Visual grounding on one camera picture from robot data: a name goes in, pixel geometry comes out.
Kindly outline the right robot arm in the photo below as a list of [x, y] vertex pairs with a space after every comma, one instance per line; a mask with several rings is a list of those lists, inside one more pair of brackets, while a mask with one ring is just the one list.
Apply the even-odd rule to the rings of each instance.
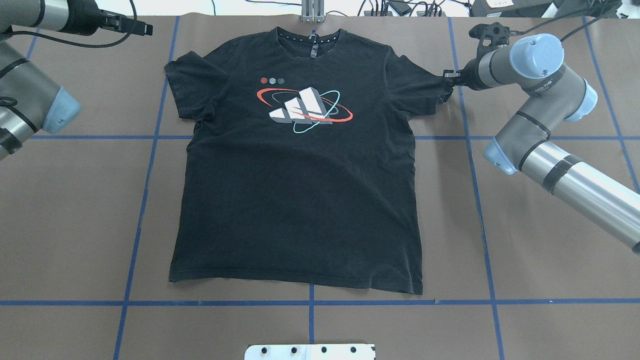
[[541, 33], [511, 44], [518, 32], [498, 23], [477, 25], [469, 35], [478, 39], [474, 59], [444, 71], [444, 80], [474, 91], [515, 84], [528, 96], [483, 156], [505, 174], [525, 174], [638, 255], [639, 195], [551, 141], [558, 125], [581, 120], [598, 101], [565, 63], [562, 41]]

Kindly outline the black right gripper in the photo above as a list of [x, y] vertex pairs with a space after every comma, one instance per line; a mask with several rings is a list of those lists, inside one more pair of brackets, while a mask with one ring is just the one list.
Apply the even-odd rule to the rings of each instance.
[[443, 71], [443, 77], [448, 78], [448, 84], [451, 87], [473, 87], [473, 71], [472, 70], [449, 70]]

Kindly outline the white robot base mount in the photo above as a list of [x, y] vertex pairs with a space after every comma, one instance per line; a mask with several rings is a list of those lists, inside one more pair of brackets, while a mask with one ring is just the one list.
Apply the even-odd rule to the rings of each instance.
[[374, 344], [255, 344], [247, 347], [245, 360], [375, 360]]

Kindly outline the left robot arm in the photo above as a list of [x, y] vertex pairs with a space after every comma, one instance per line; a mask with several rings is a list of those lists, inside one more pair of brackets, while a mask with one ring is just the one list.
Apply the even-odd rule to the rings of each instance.
[[41, 34], [36, 29], [90, 36], [99, 29], [122, 34], [102, 48], [114, 47], [132, 35], [146, 36], [153, 25], [138, 18], [101, 9], [94, 0], [3, 0], [0, 3], [0, 157], [22, 149], [25, 142], [44, 131], [56, 134], [80, 111], [82, 105], [36, 64], [9, 44], [16, 35], [83, 47], [82, 43]]

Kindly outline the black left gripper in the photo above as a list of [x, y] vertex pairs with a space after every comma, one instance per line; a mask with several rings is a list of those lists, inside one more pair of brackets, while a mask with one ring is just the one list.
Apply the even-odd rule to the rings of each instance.
[[119, 34], [153, 35], [154, 27], [150, 23], [136, 22], [125, 14], [109, 10], [98, 10], [97, 28], [117, 32]]

